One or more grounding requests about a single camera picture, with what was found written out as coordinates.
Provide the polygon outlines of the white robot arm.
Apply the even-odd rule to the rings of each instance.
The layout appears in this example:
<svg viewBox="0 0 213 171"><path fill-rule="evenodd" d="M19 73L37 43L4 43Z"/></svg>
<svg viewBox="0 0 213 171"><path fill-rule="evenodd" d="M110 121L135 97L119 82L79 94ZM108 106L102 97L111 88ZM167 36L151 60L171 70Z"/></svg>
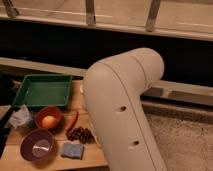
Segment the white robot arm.
<svg viewBox="0 0 213 171"><path fill-rule="evenodd" d="M140 96L164 73L160 54L138 48L94 63L83 95L110 171L167 171Z"/></svg>

